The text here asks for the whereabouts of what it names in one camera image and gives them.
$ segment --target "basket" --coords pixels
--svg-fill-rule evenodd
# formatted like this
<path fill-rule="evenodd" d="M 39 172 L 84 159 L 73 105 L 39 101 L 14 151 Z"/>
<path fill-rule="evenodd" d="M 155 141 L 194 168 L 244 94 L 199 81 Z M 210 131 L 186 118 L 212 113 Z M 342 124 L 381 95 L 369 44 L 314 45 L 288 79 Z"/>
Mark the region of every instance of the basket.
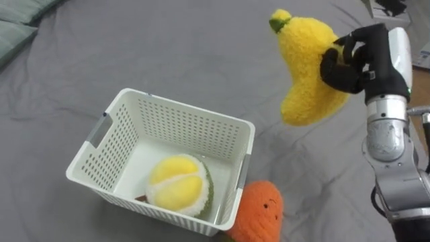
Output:
<path fill-rule="evenodd" d="M 206 236 L 229 230 L 237 215 L 255 127 L 247 121 L 133 89 L 123 89 L 99 119 L 66 175 L 108 202 Z M 187 153 L 214 182 L 210 214 L 197 219 L 137 201 L 163 158 Z"/>

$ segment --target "yellow plush banana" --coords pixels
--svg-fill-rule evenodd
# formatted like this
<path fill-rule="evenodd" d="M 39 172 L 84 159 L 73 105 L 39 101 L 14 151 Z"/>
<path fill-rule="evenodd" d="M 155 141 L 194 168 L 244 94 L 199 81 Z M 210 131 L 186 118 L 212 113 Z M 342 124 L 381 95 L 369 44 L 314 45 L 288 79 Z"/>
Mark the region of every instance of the yellow plush banana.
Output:
<path fill-rule="evenodd" d="M 206 166 L 191 155 L 174 155 L 159 162 L 146 186 L 148 203 L 201 218 L 209 211 L 214 185 Z"/>
<path fill-rule="evenodd" d="M 292 76 L 292 86 L 281 104 L 283 121 L 305 126 L 334 114 L 349 95 L 323 82 L 320 63 L 330 47 L 341 50 L 333 44 L 338 37 L 319 20 L 292 17 L 283 9 L 276 10 L 269 23 Z"/>

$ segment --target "plush carrot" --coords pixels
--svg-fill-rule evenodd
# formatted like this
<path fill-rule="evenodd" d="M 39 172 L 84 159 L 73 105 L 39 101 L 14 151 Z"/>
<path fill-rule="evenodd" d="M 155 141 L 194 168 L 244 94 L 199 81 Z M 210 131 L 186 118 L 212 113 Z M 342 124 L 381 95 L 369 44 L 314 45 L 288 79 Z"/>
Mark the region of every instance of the plush carrot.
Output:
<path fill-rule="evenodd" d="M 235 242 L 279 242 L 284 201 L 269 181 L 245 186 L 233 228 L 226 234 Z"/>

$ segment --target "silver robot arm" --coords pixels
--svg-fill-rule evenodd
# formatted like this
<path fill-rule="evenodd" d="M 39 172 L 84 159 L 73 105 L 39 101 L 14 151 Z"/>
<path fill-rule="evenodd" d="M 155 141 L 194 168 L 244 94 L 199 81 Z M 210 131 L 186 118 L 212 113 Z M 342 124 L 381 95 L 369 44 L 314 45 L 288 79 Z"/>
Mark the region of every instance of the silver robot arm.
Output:
<path fill-rule="evenodd" d="M 406 32 L 402 28 L 389 31 L 388 46 L 391 70 L 400 74 L 398 80 L 403 80 L 410 92 L 412 62 Z M 370 77 L 375 77 L 378 70 L 368 71 L 373 72 Z M 374 169 L 384 214 L 397 241 L 430 241 L 430 179 L 428 171 L 418 168 L 409 134 L 409 115 L 422 116 L 425 133 L 430 134 L 430 109 L 408 110 L 407 98 L 389 91 L 368 98 L 368 135 L 362 149 Z"/>
<path fill-rule="evenodd" d="M 408 36 L 402 28 L 388 31 L 384 24 L 376 24 L 337 42 L 344 46 L 345 62 L 358 75 L 342 77 L 347 73 L 345 67 L 333 67 L 323 60 L 321 69 L 329 67 L 329 72 L 322 77 L 335 89 L 365 92 L 368 135 L 362 151 L 376 177 L 372 203 L 388 219 L 398 242 L 430 241 L 430 168 L 427 172 L 418 168 L 409 134 L 409 116 L 422 116 L 430 141 L 430 107 L 407 108 L 413 84 Z M 363 46 L 353 56 L 356 42 Z M 376 194 L 382 209 L 375 201 Z"/>

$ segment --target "stuffed toy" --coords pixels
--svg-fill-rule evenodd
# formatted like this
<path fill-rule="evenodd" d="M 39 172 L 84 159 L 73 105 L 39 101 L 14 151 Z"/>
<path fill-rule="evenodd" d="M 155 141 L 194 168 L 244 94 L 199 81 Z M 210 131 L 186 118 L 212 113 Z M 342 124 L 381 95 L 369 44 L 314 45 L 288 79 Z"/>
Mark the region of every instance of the stuffed toy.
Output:
<path fill-rule="evenodd" d="M 349 94 L 328 86 L 320 76 L 323 54 L 330 48 L 342 52 L 341 46 L 333 44 L 338 39 L 333 30 L 317 19 L 292 17 L 283 9 L 276 10 L 269 23 L 292 76 L 281 104 L 283 121 L 306 126 L 337 112 Z"/>
<path fill-rule="evenodd" d="M 160 208 L 202 218 L 212 206 L 214 184 L 201 161 L 191 155 L 174 155 L 153 168 L 144 199 Z"/>
<path fill-rule="evenodd" d="M 226 232 L 227 241 L 279 242 L 284 201 L 269 181 L 247 184 L 242 193 L 233 228 Z"/>

